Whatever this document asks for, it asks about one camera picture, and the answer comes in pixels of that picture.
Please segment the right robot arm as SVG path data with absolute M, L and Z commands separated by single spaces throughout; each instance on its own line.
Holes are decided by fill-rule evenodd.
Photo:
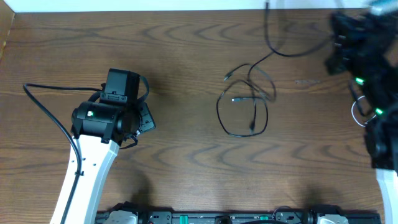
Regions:
M 330 17 L 334 51 L 325 65 L 330 75 L 350 72 L 373 114 L 365 126 L 364 141 L 382 193 L 386 223 L 397 223 L 397 68 L 384 54 L 397 27 L 393 14 L 369 12 L 354 19 L 342 12 Z

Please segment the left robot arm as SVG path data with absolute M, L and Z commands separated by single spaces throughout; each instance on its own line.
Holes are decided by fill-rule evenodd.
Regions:
M 131 108 L 90 101 L 72 115 L 73 143 L 52 223 L 94 223 L 121 143 L 155 128 L 146 103 Z

